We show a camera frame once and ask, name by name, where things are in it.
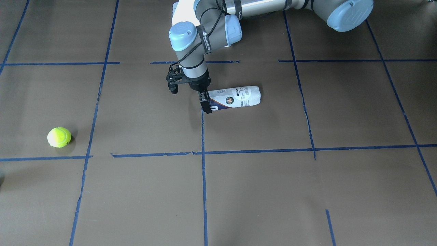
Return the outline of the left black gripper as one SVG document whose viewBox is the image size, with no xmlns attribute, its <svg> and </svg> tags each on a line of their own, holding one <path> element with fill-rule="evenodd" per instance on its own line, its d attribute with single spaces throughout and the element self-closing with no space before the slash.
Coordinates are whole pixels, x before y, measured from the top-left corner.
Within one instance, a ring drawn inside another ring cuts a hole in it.
<svg viewBox="0 0 437 246">
<path fill-rule="evenodd" d="M 211 84 L 211 78 L 210 77 L 190 78 L 188 84 L 192 90 L 199 92 L 199 101 L 201 104 L 202 111 L 205 112 L 206 114 L 212 113 L 209 92 L 208 92 L 208 87 Z"/>
</svg>

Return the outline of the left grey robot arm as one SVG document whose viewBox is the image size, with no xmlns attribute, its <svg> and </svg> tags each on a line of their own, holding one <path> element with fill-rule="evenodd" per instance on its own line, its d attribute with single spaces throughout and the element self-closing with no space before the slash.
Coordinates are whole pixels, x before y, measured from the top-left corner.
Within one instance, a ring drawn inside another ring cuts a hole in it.
<svg viewBox="0 0 437 246">
<path fill-rule="evenodd" d="M 169 66 L 168 89 L 178 93 L 180 84 L 198 92 L 203 112 L 230 108 L 244 89 L 233 96 L 209 92 L 211 78 L 205 55 L 242 39 L 240 21 L 290 8 L 311 10 L 337 32 L 359 26 L 373 10 L 373 0 L 180 0 L 173 4 L 171 47 L 178 60 Z"/>
</svg>

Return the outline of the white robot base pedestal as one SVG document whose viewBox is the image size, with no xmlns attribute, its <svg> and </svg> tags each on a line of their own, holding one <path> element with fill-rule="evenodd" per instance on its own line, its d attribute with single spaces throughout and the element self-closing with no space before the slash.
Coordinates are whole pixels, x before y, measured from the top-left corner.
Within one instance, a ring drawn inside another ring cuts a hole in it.
<svg viewBox="0 0 437 246">
<path fill-rule="evenodd" d="M 182 31 L 200 35 L 204 34 L 199 18 L 196 16 L 196 7 L 199 0 L 180 0 L 173 4 L 172 28 L 169 35 L 176 36 L 183 34 Z"/>
</svg>

